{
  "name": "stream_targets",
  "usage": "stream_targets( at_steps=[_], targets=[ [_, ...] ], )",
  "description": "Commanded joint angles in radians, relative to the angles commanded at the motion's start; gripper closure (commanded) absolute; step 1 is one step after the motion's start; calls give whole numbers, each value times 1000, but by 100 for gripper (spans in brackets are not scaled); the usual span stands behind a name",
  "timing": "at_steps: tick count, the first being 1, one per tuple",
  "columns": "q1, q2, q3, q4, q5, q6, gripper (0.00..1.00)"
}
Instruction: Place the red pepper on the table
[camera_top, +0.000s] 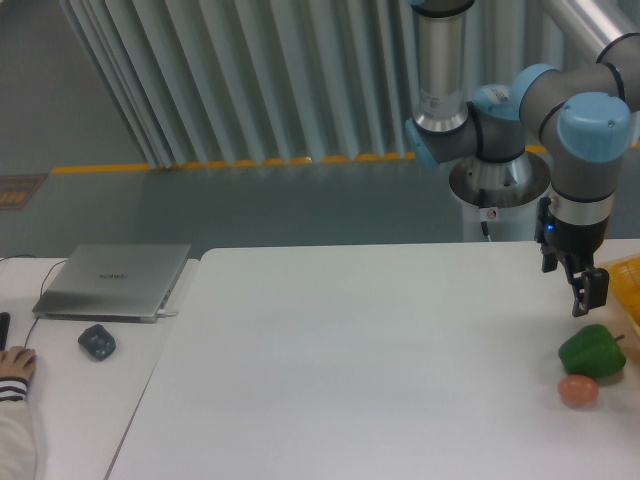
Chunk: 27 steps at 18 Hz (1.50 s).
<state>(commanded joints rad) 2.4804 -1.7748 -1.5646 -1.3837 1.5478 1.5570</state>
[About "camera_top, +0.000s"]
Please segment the white sleeved forearm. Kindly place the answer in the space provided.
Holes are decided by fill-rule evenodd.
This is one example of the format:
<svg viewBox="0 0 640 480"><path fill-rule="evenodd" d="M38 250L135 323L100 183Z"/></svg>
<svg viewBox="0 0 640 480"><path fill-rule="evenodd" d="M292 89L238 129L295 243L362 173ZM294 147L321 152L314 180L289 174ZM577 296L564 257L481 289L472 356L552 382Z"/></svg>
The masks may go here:
<svg viewBox="0 0 640 480"><path fill-rule="evenodd" d="M34 479L37 449L27 381L1 378L1 478Z"/></svg>

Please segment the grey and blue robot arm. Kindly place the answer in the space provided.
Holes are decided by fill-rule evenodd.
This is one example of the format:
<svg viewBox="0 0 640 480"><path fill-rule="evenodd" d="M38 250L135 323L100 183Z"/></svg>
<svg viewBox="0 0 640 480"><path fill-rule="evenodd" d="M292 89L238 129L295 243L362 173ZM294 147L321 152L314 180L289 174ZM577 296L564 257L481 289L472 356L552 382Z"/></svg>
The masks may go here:
<svg viewBox="0 0 640 480"><path fill-rule="evenodd" d="M462 98L468 1L413 1L418 25L420 97L406 134L419 161L473 158L501 166L524 159L534 134L552 157L537 202L535 240L542 268L563 267L575 316L602 307L608 273L595 266L614 203L622 158L639 110L639 31L608 1L545 1L544 12L589 60L564 73L524 69L503 97Z"/></svg>

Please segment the person's hand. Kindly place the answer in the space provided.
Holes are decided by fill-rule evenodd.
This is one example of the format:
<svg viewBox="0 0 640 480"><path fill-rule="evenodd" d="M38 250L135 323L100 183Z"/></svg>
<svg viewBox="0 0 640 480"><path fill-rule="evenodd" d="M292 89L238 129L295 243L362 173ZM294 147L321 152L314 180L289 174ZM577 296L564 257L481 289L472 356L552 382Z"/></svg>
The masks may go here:
<svg viewBox="0 0 640 480"><path fill-rule="evenodd" d="M36 351L13 346L1 352L0 377L2 380L19 380L28 384L36 370Z"/></svg>

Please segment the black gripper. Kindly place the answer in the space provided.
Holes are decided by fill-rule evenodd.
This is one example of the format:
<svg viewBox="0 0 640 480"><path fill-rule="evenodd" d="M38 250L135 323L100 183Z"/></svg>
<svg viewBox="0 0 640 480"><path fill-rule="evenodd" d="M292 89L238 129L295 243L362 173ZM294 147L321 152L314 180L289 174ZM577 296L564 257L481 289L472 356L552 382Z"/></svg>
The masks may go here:
<svg viewBox="0 0 640 480"><path fill-rule="evenodd" d="M564 256L561 263L574 296L572 315L584 316L607 301L609 273L596 267L593 257L604 242L609 219L590 225L567 223L551 212L551 205L549 196L537 205L534 240L542 245L541 271L555 271L557 256Z"/></svg>

